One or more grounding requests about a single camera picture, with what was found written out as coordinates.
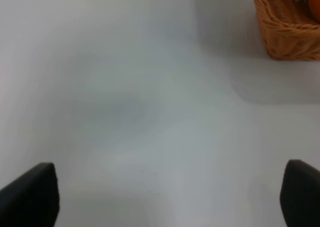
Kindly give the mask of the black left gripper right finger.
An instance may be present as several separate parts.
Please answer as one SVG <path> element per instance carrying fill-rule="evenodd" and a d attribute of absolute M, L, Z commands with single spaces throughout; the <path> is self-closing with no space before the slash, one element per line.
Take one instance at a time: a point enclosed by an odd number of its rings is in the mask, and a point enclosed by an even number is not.
<path fill-rule="evenodd" d="M 288 227 L 320 225 L 320 171 L 299 159 L 286 164 L 279 196 Z"/>

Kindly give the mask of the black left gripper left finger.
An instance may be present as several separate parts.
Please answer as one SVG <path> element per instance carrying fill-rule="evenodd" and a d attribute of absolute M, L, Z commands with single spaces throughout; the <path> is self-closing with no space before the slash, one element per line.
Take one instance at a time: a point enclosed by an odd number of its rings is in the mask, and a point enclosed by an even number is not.
<path fill-rule="evenodd" d="M 0 190 L 2 227 L 53 227 L 60 211 L 55 165 L 42 162 Z"/>

